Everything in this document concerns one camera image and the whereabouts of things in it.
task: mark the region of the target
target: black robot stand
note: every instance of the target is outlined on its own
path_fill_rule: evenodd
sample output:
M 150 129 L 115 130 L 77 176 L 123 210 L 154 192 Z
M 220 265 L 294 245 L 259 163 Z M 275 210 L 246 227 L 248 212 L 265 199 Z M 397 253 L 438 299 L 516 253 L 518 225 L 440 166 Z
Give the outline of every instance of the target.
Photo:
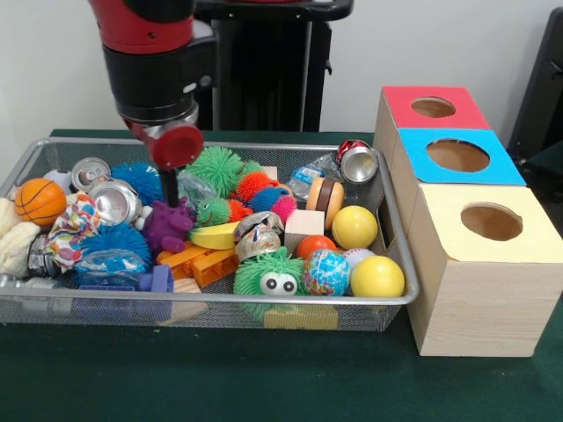
M 196 18 L 218 33 L 218 87 L 196 93 L 199 126 L 215 130 L 318 131 L 331 71 L 329 21 L 354 0 L 285 4 L 200 0 Z

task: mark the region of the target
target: orange lego brick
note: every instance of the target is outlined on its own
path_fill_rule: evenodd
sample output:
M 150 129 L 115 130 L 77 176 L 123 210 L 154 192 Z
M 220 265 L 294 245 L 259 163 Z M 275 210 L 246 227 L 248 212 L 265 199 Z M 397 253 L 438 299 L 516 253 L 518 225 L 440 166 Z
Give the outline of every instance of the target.
M 161 266 L 169 266 L 172 269 L 172 277 L 181 280 L 193 276 L 192 263 L 213 251 L 190 242 L 185 243 L 186 248 L 180 253 L 163 251 L 158 254 L 157 263 Z
M 213 251 L 209 255 L 198 257 L 192 262 L 194 278 L 201 288 L 215 283 L 225 275 L 234 273 L 237 268 L 238 258 L 234 249 Z

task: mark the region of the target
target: wire mesh basket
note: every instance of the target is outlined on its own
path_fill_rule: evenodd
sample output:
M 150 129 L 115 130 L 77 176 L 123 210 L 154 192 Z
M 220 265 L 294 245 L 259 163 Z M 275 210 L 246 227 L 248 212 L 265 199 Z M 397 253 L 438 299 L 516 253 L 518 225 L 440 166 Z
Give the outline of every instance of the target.
M 282 182 L 289 180 L 295 168 L 337 148 L 222 142 L 206 145 L 228 147 L 244 160 L 276 166 Z M 137 141 L 47 138 L 33 144 L 20 158 L 0 187 L 0 196 L 50 170 L 70 171 L 75 162 L 88 156 L 102 158 L 110 166 L 150 161 L 146 148 Z M 419 283 L 387 166 L 382 155 L 377 153 L 377 158 L 379 171 L 372 181 L 345 185 L 345 205 L 366 207 L 377 217 L 381 234 L 371 250 L 392 258 L 403 269 L 406 290 L 401 297 L 234 295 L 232 275 L 204 288 L 201 294 L 4 287 L 0 291 L 0 323 L 383 331 L 400 307 L 416 298 Z

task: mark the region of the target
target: yellow ball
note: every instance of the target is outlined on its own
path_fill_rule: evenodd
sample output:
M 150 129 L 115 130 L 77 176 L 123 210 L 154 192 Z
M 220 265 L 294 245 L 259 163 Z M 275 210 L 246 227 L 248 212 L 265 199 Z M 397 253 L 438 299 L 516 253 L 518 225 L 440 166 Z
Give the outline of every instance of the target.
M 352 293 L 360 297 L 400 297 L 405 291 L 405 276 L 387 257 L 364 259 L 353 271 Z
M 333 237 L 344 249 L 365 249 L 377 237 L 377 220 L 364 207 L 342 208 L 333 220 Z

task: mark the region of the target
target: wooden box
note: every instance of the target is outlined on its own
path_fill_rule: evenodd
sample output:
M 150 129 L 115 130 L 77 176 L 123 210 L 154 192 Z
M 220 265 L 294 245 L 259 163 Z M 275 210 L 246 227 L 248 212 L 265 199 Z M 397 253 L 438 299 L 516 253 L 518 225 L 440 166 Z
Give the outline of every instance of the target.
M 390 173 L 407 235 L 419 183 L 525 186 L 492 130 L 400 129 Z
M 408 241 L 421 355 L 534 353 L 563 289 L 563 241 L 530 189 L 422 184 Z
M 408 128 L 490 129 L 465 88 L 385 86 L 377 112 L 374 147 L 391 168 L 398 131 Z

